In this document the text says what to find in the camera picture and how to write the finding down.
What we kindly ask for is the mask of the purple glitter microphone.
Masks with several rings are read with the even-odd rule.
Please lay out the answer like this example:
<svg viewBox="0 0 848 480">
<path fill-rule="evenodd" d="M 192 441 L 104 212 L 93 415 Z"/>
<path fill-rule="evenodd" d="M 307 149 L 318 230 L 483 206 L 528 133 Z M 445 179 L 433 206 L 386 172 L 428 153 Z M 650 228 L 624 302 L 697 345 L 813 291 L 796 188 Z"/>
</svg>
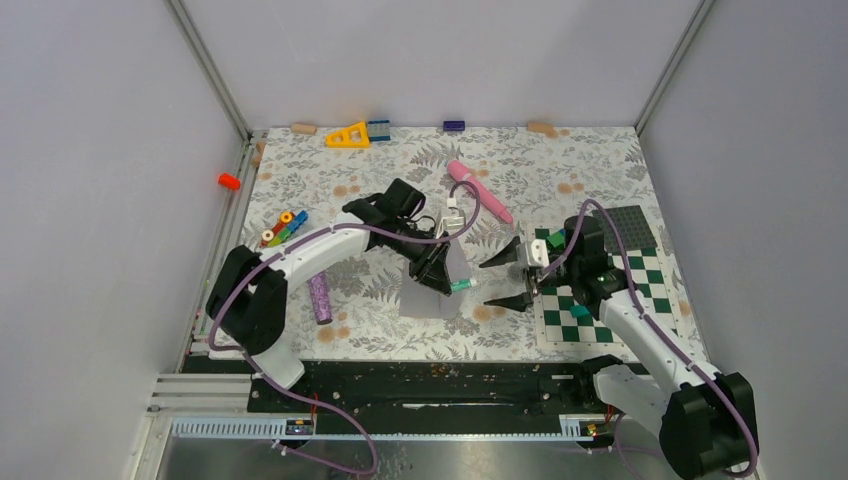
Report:
<svg viewBox="0 0 848 480">
<path fill-rule="evenodd" d="M 308 280 L 313 313 L 318 325 L 330 324 L 333 320 L 329 286 L 326 275 L 320 272 Z"/>
</svg>

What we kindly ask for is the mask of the colourful lego toy stack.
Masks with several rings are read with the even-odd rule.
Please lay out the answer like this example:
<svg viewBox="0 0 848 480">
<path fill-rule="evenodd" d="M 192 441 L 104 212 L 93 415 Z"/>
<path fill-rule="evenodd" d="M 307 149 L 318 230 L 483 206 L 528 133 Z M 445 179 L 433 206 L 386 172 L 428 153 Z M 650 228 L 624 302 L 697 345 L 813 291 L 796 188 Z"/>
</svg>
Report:
<svg viewBox="0 0 848 480">
<path fill-rule="evenodd" d="M 298 213 L 284 211 L 278 217 L 277 223 L 264 230 L 260 236 L 260 248 L 274 247 L 285 243 L 307 221 L 308 213 L 301 210 Z"/>
</svg>

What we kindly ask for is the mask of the teal block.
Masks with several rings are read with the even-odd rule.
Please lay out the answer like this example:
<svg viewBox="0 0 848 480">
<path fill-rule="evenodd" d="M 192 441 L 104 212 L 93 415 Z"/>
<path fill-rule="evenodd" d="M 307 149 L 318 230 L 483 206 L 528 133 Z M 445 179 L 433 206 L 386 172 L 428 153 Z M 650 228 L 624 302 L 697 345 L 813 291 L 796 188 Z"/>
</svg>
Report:
<svg viewBox="0 0 848 480">
<path fill-rule="evenodd" d="M 571 306 L 569 308 L 569 312 L 574 318 L 582 318 L 591 315 L 591 313 L 585 306 L 579 304 Z"/>
</svg>

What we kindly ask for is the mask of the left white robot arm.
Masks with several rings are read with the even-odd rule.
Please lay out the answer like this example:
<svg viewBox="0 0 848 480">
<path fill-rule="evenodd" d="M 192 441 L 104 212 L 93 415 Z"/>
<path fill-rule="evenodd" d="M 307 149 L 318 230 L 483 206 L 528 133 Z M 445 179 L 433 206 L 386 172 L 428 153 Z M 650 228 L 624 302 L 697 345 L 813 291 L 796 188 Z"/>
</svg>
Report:
<svg viewBox="0 0 848 480">
<path fill-rule="evenodd" d="M 447 256 L 452 236 L 420 230 L 413 216 L 426 198 L 401 179 L 383 193 L 353 200 L 327 226 L 263 251 L 239 245 L 226 255 L 205 306 L 213 325 L 208 345 L 221 350 L 218 332 L 272 386 L 272 398 L 288 411 L 309 401 L 305 367 L 283 340 L 288 294 L 329 267 L 375 248 L 408 263 L 416 283 L 452 293 Z"/>
</svg>

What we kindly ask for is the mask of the wooden block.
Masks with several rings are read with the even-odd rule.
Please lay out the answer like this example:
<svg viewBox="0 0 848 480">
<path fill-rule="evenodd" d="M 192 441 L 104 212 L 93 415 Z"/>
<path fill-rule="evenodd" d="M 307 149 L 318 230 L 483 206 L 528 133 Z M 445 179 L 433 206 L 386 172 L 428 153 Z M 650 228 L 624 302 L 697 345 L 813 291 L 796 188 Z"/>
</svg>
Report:
<svg viewBox="0 0 848 480">
<path fill-rule="evenodd" d="M 526 124 L 526 129 L 528 132 L 541 134 L 547 138 L 557 138 L 559 136 L 557 129 L 549 123 L 531 121 Z"/>
<path fill-rule="evenodd" d="M 290 125 L 290 131 L 298 135 L 315 136 L 317 134 L 317 130 L 318 127 L 311 124 L 293 123 Z"/>
</svg>

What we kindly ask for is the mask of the yellow triangle toy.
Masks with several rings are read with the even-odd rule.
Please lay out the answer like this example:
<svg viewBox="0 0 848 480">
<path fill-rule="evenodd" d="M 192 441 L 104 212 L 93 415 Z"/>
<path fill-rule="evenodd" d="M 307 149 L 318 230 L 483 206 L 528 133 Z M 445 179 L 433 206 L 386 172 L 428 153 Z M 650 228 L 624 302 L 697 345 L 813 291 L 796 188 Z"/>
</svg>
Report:
<svg viewBox="0 0 848 480">
<path fill-rule="evenodd" d="M 331 132 L 325 137 L 328 148 L 364 149 L 370 147 L 367 124 L 364 121 Z"/>
</svg>

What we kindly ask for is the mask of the wooden block left back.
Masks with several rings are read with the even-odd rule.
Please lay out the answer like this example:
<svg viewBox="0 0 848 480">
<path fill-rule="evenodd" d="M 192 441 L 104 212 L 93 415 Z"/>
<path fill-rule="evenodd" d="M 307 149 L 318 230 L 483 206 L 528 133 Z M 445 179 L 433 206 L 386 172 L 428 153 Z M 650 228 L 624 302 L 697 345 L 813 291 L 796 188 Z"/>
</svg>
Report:
<svg viewBox="0 0 848 480">
<path fill-rule="evenodd" d="M 290 131 L 298 135 L 315 136 L 317 134 L 317 130 L 318 127 L 311 124 L 293 123 L 290 125 Z"/>
</svg>

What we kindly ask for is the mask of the floral table mat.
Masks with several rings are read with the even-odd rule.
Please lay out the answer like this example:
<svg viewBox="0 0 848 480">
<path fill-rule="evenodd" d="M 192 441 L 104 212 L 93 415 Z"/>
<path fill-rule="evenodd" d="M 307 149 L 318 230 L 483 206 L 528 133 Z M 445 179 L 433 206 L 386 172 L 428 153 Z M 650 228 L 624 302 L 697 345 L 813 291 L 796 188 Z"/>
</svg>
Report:
<svg viewBox="0 0 848 480">
<path fill-rule="evenodd" d="M 518 313 L 484 305 L 520 292 L 512 266 L 481 269 L 514 235 L 554 229 L 582 202 L 606 208 L 639 205 L 657 238 L 648 262 L 661 284 L 654 288 L 657 319 L 694 345 L 701 338 L 680 277 L 670 237 L 638 137 L 631 127 L 569 127 L 557 138 L 518 127 L 471 127 L 445 133 L 436 127 L 394 128 L 391 140 L 364 150 L 331 149 L 317 136 L 287 128 L 270 131 L 241 225 L 241 242 L 261 233 L 284 211 L 308 213 L 307 229 L 330 224 L 348 202 L 384 191 L 403 179 L 426 196 L 423 213 L 437 216 L 453 182 L 447 165 L 459 160 L 505 204 L 514 224 L 488 211 L 476 214 L 461 246 L 477 286 L 460 313 L 448 320 L 399 315 L 404 261 L 378 248 L 327 272 L 333 320 L 316 323 L 309 291 L 288 297 L 283 340 L 301 359 L 357 361 L 571 361 L 622 353 L 600 324 L 574 319 L 563 299 L 546 297 L 552 315 Z"/>
</svg>

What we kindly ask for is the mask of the small green white bottle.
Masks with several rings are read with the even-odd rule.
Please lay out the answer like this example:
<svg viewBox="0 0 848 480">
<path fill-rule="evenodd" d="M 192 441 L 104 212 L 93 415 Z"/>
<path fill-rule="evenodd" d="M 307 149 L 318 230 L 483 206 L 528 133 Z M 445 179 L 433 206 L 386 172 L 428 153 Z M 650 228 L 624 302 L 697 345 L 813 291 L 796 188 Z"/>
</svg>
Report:
<svg viewBox="0 0 848 480">
<path fill-rule="evenodd" d="M 474 288 L 476 285 L 477 281 L 474 278 L 469 278 L 453 282 L 450 287 L 452 292 L 460 292 Z"/>
</svg>

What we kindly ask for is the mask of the wooden block right back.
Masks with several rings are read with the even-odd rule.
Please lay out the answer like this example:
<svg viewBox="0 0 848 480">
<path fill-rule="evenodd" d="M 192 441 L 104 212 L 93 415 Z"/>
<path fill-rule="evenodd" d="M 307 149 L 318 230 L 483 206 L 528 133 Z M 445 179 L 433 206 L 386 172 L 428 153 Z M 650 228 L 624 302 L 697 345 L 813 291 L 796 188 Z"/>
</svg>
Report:
<svg viewBox="0 0 848 480">
<path fill-rule="evenodd" d="M 559 136 L 557 129 L 549 123 L 531 121 L 526 124 L 526 129 L 528 132 L 541 134 L 547 138 L 557 138 Z"/>
</svg>

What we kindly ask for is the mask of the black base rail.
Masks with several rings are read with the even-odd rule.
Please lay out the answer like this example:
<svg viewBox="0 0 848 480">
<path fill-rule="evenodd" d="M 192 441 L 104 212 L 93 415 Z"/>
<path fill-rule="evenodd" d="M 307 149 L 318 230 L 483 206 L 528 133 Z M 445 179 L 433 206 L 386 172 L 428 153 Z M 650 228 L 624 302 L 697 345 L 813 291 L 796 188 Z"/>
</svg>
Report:
<svg viewBox="0 0 848 480">
<path fill-rule="evenodd" d="M 192 374 L 246 374 L 252 414 L 303 414 L 320 434 L 554 434 L 560 417 L 610 423 L 623 409 L 588 392 L 581 363 L 354 362 L 307 360 L 290 398 L 249 372 L 244 361 L 189 359 Z"/>
</svg>

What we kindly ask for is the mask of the dark purple lego brick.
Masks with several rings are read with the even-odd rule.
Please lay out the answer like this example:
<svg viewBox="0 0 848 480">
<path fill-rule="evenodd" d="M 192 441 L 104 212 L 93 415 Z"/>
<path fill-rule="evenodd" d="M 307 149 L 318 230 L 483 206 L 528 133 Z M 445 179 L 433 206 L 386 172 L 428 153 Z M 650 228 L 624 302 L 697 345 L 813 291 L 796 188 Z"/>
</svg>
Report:
<svg viewBox="0 0 848 480">
<path fill-rule="evenodd" d="M 466 129 L 466 123 L 463 120 L 445 120 L 442 123 L 442 129 L 445 132 L 463 132 Z"/>
</svg>

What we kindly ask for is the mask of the blue grey lego brick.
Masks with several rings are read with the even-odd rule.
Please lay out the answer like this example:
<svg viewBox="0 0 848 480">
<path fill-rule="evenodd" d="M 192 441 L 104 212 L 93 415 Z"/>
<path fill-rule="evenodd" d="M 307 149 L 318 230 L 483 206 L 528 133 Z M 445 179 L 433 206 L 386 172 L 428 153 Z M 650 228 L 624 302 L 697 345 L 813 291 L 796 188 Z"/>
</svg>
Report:
<svg viewBox="0 0 848 480">
<path fill-rule="evenodd" d="M 387 119 L 368 121 L 366 123 L 366 133 L 370 142 L 390 141 L 390 121 Z"/>
</svg>

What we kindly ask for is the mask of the orange red cylinder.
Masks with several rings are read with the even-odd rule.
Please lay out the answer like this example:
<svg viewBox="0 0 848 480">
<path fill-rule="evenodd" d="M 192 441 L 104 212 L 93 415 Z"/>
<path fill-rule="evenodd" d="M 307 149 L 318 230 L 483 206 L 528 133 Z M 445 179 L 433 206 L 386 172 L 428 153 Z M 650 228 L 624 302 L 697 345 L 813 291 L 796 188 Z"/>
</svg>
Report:
<svg viewBox="0 0 848 480">
<path fill-rule="evenodd" d="M 221 173 L 217 183 L 230 191 L 238 191 L 241 188 L 241 180 L 229 173 Z"/>
</svg>

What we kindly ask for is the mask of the lego toy on chessboard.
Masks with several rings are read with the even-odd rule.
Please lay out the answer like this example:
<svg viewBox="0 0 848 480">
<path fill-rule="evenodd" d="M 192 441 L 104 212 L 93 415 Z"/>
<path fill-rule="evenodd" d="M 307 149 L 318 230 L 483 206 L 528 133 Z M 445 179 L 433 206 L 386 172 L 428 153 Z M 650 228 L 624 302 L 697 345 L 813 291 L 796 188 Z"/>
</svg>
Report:
<svg viewBox="0 0 848 480">
<path fill-rule="evenodd" d="M 550 251 L 561 251 L 566 245 L 565 232 L 562 229 L 554 231 L 545 238 L 545 241 Z"/>
</svg>

